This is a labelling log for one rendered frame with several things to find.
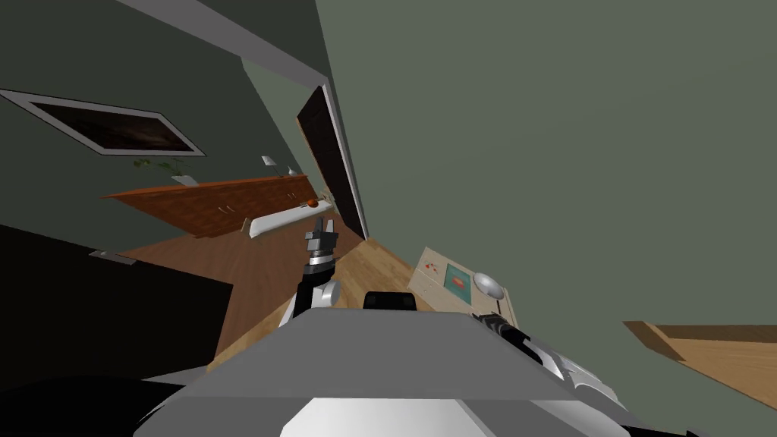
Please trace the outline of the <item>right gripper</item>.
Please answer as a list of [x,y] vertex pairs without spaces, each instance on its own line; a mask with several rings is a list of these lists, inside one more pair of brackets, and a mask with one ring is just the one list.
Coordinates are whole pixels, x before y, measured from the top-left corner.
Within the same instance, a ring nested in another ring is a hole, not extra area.
[[478,322],[484,324],[489,330],[493,332],[503,332],[508,328],[508,321],[503,316],[497,313],[490,314],[472,314],[473,318]]

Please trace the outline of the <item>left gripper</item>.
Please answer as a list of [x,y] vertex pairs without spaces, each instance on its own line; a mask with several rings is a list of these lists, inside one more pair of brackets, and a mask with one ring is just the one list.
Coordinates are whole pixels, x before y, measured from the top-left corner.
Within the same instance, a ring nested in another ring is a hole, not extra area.
[[313,231],[305,234],[307,250],[310,252],[311,259],[333,259],[334,249],[336,248],[338,233],[334,232],[334,220],[329,219],[326,224],[322,216],[316,218],[316,224]]

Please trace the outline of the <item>silver bowl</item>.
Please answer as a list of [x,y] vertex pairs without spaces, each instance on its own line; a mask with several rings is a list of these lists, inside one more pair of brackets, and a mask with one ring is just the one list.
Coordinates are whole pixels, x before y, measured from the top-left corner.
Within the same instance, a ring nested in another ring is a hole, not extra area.
[[504,300],[505,289],[495,279],[482,273],[476,272],[473,276],[473,283],[477,290],[492,298],[493,300]]

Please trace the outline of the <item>teal book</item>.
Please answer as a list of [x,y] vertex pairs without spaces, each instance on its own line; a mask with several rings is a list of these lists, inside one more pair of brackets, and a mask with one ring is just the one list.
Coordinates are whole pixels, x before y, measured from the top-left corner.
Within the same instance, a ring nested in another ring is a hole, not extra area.
[[471,306],[471,277],[468,273],[449,263],[445,270],[443,287],[465,305]]

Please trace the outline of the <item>dark brown door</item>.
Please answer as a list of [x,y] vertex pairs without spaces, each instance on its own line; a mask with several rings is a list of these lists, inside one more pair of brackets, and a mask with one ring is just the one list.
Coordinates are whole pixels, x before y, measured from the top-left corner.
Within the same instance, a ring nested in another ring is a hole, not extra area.
[[300,109],[297,123],[343,222],[365,240],[366,235],[339,148],[335,125],[321,86],[312,92]]

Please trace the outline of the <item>beige small table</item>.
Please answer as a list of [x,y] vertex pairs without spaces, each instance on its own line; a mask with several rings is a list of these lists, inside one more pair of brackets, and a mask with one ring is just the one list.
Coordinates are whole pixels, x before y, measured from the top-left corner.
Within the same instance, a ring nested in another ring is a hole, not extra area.
[[[465,305],[443,287],[445,270],[449,263],[470,275],[471,306]],[[518,326],[507,290],[505,290],[504,300],[493,300],[477,290],[473,283],[474,274],[472,270],[427,247],[419,259],[407,288],[420,295],[435,311],[478,315],[497,313],[512,325]]]

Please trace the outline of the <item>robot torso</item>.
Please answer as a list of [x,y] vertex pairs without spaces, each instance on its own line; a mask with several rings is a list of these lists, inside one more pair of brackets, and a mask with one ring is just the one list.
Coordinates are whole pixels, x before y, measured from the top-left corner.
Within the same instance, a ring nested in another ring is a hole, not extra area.
[[464,313],[306,311],[172,395],[133,437],[628,437]]

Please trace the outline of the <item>brown wooden sideboard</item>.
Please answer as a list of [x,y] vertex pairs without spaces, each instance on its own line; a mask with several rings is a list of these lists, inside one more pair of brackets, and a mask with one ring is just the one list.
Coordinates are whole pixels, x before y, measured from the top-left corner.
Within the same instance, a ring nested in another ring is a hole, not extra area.
[[257,219],[299,206],[317,195],[304,174],[182,184],[108,195],[196,237],[218,237]]

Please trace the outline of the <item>light wooden table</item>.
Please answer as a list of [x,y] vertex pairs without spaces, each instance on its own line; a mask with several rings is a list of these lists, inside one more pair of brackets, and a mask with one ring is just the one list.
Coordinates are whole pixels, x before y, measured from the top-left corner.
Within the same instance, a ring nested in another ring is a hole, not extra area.
[[777,411],[777,325],[623,324],[644,347]]

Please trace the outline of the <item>large black furniture block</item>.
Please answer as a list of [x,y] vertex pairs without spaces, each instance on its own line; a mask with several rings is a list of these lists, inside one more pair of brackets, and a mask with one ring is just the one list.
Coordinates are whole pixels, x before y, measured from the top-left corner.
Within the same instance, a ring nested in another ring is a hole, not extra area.
[[211,363],[230,284],[0,225],[0,391]]

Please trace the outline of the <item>dark framed wall picture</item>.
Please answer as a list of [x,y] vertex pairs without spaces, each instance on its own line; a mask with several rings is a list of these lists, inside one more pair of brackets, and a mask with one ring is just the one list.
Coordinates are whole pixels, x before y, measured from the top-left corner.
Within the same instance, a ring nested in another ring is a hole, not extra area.
[[101,156],[205,156],[159,112],[13,90],[0,96]]

